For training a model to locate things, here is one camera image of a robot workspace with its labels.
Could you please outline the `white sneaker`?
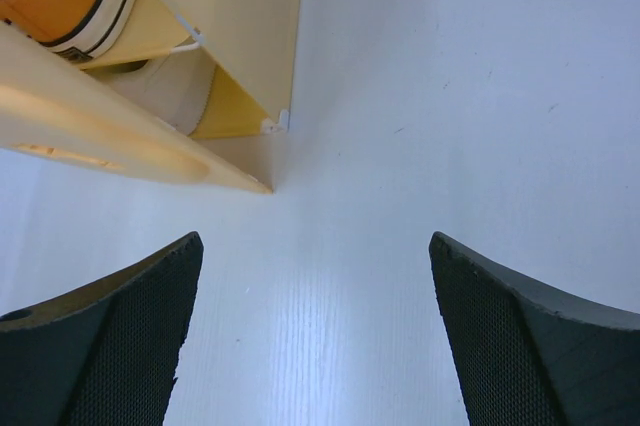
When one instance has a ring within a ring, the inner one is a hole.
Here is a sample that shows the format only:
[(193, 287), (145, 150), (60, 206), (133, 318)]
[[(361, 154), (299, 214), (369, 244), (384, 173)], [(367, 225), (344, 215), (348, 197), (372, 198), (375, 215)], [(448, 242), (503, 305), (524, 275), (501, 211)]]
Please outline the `white sneaker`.
[(201, 50), (94, 68), (88, 74), (182, 134), (195, 131), (216, 71)]

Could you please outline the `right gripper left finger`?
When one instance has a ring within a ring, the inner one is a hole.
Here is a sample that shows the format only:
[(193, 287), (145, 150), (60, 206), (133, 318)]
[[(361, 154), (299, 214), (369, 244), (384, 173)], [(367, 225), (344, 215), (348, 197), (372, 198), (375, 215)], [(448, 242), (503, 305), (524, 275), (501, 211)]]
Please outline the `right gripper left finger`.
[(2, 424), (162, 424), (203, 253), (190, 232), (129, 267), (2, 315)]

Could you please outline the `yellow cabinet door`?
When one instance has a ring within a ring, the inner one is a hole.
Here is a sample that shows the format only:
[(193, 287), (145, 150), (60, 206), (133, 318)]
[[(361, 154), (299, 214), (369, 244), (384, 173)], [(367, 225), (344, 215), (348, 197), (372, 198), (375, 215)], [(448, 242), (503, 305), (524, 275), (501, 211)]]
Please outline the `yellow cabinet door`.
[(1, 146), (160, 183), (272, 191), (8, 25), (1, 27)]

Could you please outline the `yellow plastic shoe cabinet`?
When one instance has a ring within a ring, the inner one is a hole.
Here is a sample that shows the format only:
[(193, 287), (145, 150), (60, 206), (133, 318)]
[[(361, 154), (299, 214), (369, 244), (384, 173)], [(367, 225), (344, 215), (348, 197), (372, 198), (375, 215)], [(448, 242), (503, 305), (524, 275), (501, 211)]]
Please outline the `yellow plastic shoe cabinet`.
[(202, 50), (216, 70), (191, 138), (271, 134), (288, 126), (299, 7), (300, 0), (136, 0), (113, 47), (85, 66)]

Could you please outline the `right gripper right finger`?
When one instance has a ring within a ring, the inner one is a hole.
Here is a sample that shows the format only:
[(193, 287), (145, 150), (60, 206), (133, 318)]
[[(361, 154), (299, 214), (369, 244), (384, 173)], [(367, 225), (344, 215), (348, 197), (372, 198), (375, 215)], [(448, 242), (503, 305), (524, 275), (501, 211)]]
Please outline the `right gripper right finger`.
[(429, 255), (470, 424), (638, 424), (638, 314), (547, 285), (441, 232)]

